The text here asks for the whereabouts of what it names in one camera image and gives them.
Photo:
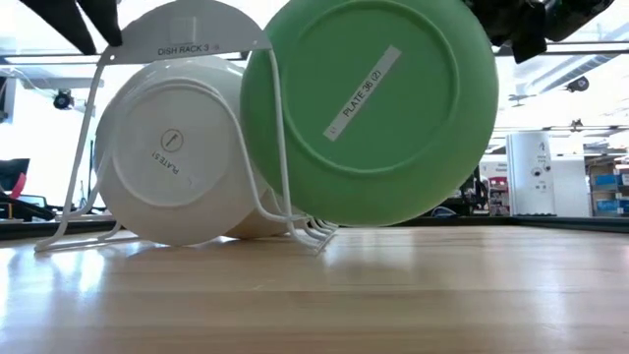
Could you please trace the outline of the storage shelf with boxes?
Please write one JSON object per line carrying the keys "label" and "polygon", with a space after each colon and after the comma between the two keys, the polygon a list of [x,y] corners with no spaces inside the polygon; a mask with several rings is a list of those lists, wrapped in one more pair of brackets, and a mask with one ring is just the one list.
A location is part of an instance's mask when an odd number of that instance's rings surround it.
{"label": "storage shelf with boxes", "polygon": [[586,172],[592,216],[629,218],[629,164],[590,159]]}

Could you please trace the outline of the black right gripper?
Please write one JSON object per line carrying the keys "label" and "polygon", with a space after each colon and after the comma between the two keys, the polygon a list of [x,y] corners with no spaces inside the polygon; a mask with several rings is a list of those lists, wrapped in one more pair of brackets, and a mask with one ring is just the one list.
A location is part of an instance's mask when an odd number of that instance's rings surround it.
{"label": "black right gripper", "polygon": [[464,0],[492,43],[511,41],[516,63],[546,51],[545,40],[561,41],[614,0]]}

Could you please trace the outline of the large green plate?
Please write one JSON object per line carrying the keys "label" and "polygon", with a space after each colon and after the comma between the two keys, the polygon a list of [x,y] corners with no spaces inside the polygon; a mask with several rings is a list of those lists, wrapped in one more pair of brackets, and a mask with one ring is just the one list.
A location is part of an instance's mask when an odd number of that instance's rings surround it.
{"label": "large green plate", "polygon": [[241,92],[250,157],[294,207],[382,226],[439,205],[494,128],[495,59],[463,0],[288,0]]}

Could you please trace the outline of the black aluminium table frame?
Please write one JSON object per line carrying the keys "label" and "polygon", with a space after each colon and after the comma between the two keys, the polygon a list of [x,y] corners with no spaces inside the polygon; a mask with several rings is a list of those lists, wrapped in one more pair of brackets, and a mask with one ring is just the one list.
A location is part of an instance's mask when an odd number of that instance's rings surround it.
{"label": "black aluminium table frame", "polygon": [[[0,241],[51,236],[57,222],[29,222],[0,224]],[[597,231],[629,234],[629,216],[626,217],[560,217],[560,216],[456,216],[417,217],[395,227],[445,226],[522,226],[579,231]]]}

